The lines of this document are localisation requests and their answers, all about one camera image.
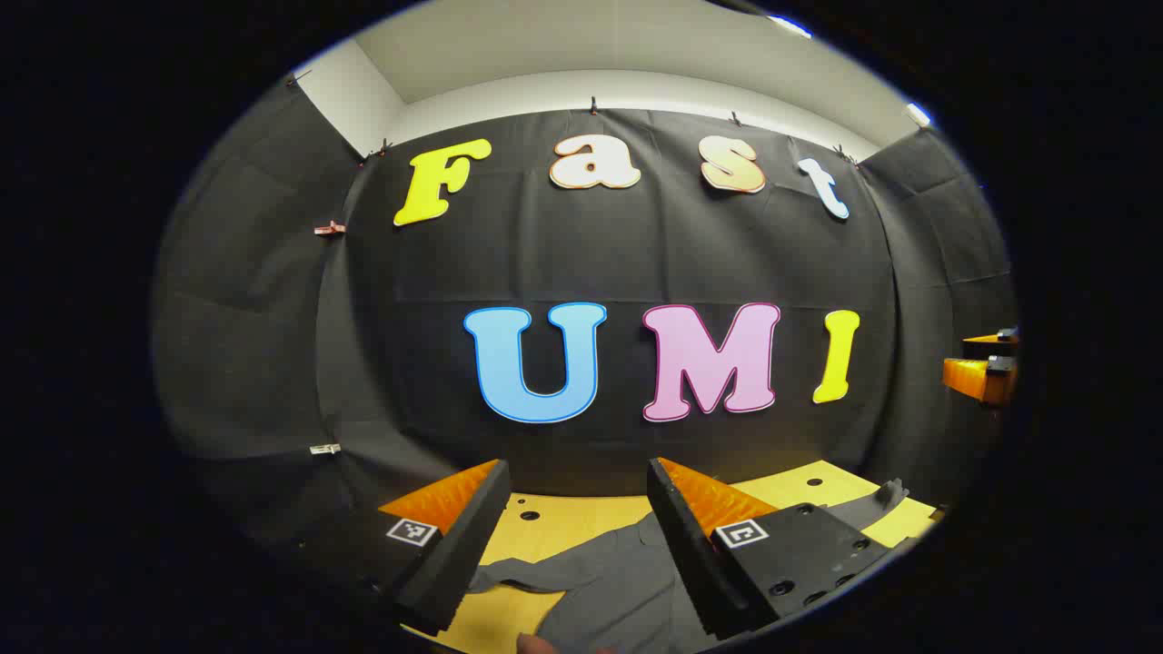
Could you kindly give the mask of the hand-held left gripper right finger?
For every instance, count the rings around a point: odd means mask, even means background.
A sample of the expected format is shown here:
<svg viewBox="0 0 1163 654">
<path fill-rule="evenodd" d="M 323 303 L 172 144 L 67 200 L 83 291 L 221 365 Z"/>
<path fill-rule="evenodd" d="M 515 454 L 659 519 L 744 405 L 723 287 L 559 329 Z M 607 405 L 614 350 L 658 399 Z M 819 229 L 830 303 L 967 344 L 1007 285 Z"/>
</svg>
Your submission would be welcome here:
<svg viewBox="0 0 1163 654">
<path fill-rule="evenodd" d="M 896 559 L 813 502 L 777 509 L 664 457 L 648 460 L 645 484 L 702 630 L 719 640 L 782 625 Z"/>
</svg>

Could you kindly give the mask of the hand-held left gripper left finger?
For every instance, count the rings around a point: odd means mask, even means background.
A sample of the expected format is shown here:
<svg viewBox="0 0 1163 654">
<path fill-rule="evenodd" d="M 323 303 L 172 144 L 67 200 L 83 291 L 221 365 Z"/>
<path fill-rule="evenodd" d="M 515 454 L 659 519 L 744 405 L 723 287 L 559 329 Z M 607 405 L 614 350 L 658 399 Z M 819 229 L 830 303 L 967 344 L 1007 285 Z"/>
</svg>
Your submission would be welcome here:
<svg viewBox="0 0 1163 654">
<path fill-rule="evenodd" d="M 448 630 L 511 500 L 491 460 L 304 534 L 304 571 L 374 625 Z"/>
</svg>

